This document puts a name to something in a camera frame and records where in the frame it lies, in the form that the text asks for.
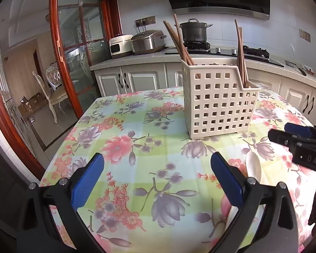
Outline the white perforated utensil basket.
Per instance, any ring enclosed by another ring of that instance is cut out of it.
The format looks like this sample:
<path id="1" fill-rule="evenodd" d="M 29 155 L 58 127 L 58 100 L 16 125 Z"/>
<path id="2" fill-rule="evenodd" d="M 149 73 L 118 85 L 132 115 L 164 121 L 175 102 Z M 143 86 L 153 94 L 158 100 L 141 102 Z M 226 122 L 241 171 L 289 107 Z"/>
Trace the white perforated utensil basket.
<path id="1" fill-rule="evenodd" d="M 246 132 L 260 88 L 242 85 L 235 58 L 193 58 L 181 61 L 184 113 L 191 139 Z"/>

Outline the metal kitchen utensil on counter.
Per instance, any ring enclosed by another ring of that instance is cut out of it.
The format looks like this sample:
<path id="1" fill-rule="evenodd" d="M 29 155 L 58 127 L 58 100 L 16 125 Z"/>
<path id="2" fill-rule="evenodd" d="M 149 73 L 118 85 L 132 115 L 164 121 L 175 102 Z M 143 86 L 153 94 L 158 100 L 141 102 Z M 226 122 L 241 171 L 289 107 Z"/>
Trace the metal kitchen utensil on counter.
<path id="1" fill-rule="evenodd" d="M 290 61 L 288 61 L 288 60 L 285 60 L 285 64 L 286 64 L 287 66 L 292 67 L 292 68 L 294 68 L 295 70 L 299 71 L 303 76 L 306 76 L 306 75 L 307 75 L 306 72 L 305 72 L 302 68 L 298 67 L 295 63 L 290 62 Z"/>

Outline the white ceramic spoon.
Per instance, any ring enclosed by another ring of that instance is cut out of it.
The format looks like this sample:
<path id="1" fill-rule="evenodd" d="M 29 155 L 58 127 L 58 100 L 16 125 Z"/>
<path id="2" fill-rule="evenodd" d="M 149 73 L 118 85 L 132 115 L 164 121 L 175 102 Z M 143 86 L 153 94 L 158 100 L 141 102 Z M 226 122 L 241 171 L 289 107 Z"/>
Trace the white ceramic spoon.
<path id="1" fill-rule="evenodd" d="M 249 151 L 245 156 L 245 165 L 249 177 L 256 179 L 259 183 L 261 181 L 261 164 L 258 156 Z"/>

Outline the white display cabinet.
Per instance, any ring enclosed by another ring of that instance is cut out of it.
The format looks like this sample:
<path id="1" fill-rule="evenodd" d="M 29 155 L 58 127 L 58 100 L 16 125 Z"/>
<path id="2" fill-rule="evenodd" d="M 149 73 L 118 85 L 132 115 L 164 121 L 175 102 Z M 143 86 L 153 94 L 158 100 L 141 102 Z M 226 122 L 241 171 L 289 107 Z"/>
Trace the white display cabinet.
<path id="1" fill-rule="evenodd" d="M 17 133 L 21 137 L 22 141 L 31 150 L 31 142 L 28 138 L 27 126 L 24 120 L 21 117 L 19 109 L 15 106 L 13 101 L 12 93 L 9 89 L 4 66 L 3 66 L 3 58 L 1 54 L 0 48 L 0 96 L 2 98 L 4 107 L 9 115 L 9 118 L 12 121 Z"/>

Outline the floral plastic tablecloth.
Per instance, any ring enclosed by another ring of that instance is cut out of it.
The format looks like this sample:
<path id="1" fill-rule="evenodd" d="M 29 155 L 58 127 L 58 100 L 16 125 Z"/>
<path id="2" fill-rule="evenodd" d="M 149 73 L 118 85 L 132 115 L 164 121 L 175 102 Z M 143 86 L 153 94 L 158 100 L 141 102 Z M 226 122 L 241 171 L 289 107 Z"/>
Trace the floral plastic tablecloth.
<path id="1" fill-rule="evenodd" d="M 260 160 L 260 183 L 287 184 L 303 249 L 316 173 L 293 164 L 287 148 L 268 140 L 270 129 L 286 123 L 309 121 L 264 87 L 246 132 L 199 140 L 189 138 L 180 87 L 99 98 L 68 133 L 41 185 L 72 176 L 99 152 L 105 168 L 79 214 L 106 252 L 208 252 L 231 209 L 211 155 L 219 152 L 248 176 L 245 156 L 252 151 Z"/>

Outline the cardboard boxes on floor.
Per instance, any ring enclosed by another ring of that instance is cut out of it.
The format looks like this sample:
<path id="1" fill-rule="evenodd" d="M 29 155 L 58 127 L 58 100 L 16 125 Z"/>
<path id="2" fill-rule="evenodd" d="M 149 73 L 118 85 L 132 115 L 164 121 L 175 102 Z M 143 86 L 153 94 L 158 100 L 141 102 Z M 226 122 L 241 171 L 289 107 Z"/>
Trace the cardboard boxes on floor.
<path id="1" fill-rule="evenodd" d="M 20 106 L 18 107 L 18 109 L 23 118 L 28 118 L 29 116 L 31 116 L 47 104 L 48 101 L 45 98 L 44 94 L 37 93 L 30 99 L 26 99 L 26 97 L 23 97 L 21 99 Z"/>

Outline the black glass gas stove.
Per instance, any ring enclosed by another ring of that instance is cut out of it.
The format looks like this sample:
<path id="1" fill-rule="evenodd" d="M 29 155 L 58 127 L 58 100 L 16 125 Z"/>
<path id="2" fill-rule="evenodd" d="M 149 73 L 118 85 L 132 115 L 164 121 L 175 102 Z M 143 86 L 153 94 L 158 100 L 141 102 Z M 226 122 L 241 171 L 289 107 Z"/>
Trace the black glass gas stove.
<path id="1" fill-rule="evenodd" d="M 218 56 L 227 56 L 227 57 L 237 57 L 236 48 L 221 48 L 214 47 L 211 48 L 210 43 L 208 42 L 190 42 L 184 43 L 186 51 L 190 55 L 218 55 Z M 244 58 L 250 59 L 258 62 L 263 62 L 271 64 L 278 67 L 284 67 L 284 65 L 270 58 L 270 54 L 266 49 L 262 48 L 251 48 L 246 45 L 242 46 L 244 52 Z"/>

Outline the white dining chair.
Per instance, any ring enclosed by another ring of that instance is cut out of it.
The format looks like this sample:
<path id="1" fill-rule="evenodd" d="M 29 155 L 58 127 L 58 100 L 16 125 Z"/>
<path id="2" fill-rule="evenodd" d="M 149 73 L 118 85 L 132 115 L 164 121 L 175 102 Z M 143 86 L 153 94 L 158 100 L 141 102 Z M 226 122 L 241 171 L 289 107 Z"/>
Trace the white dining chair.
<path id="1" fill-rule="evenodd" d="M 62 85 L 60 71 L 53 65 L 49 65 L 46 69 L 46 82 L 50 85 L 50 89 L 47 87 L 46 83 L 38 73 L 33 71 L 32 74 L 39 84 L 46 100 L 48 101 L 48 106 L 54 117 L 54 123 L 57 125 L 58 118 L 55 111 L 55 105 L 58 105 L 59 109 L 61 109 L 61 102 L 68 98 L 66 90 Z"/>

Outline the grey stock pot with lid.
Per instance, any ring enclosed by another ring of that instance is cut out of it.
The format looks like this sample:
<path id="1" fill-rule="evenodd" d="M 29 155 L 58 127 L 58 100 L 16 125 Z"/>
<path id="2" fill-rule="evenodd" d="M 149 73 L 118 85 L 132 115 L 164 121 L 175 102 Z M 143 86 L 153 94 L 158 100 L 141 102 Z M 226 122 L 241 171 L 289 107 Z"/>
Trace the grey stock pot with lid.
<path id="1" fill-rule="evenodd" d="M 206 42 L 207 29 L 212 26 L 212 24 L 199 22 L 196 18 L 191 18 L 188 22 L 183 22 L 179 25 L 185 43 Z"/>

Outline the silver rice cooker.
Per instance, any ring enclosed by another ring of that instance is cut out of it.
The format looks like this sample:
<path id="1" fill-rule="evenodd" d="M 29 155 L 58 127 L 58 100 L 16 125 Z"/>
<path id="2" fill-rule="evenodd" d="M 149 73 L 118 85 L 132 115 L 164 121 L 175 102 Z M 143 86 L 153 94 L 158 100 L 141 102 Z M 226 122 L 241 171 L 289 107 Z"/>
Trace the silver rice cooker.
<path id="1" fill-rule="evenodd" d="M 149 54 L 165 48 L 166 35 L 161 30 L 146 30 L 131 38 L 132 51 L 136 55 Z"/>

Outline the white toaster oven appliance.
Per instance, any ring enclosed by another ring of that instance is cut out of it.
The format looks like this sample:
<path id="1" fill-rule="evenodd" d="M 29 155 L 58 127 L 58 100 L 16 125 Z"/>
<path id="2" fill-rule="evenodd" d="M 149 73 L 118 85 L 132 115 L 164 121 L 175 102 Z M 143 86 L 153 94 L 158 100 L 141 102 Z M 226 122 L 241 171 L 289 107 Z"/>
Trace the white toaster oven appliance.
<path id="1" fill-rule="evenodd" d="M 109 40 L 110 53 L 112 58 L 122 58 L 133 54 L 131 39 L 133 35 L 124 34 Z"/>

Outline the red wooden sliding door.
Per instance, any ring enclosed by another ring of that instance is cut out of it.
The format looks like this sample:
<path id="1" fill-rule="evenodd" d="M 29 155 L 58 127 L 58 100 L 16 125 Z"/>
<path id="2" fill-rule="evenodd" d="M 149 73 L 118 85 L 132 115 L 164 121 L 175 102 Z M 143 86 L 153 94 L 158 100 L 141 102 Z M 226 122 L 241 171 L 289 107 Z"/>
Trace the red wooden sliding door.
<path id="1" fill-rule="evenodd" d="M 97 83 L 91 66 L 110 58 L 108 40 L 121 31 L 117 0 L 48 0 L 42 9 L 50 29 L 50 51 L 76 117 Z M 37 178 L 45 170 L 17 133 L 0 96 L 0 130 L 20 163 Z"/>

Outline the gold wall power outlet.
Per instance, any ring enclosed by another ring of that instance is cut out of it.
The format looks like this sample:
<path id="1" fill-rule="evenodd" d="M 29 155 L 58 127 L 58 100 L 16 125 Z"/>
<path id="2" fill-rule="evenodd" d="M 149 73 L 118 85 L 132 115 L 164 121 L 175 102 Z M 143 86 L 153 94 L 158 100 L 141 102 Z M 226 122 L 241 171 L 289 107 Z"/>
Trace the gold wall power outlet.
<path id="1" fill-rule="evenodd" d="M 146 25 L 152 25 L 156 23 L 156 17 L 153 16 L 149 16 L 149 17 L 145 17 L 145 18 L 141 18 L 141 19 L 137 19 L 135 21 L 135 25 L 136 27 L 141 27 L 141 26 L 146 26 Z"/>

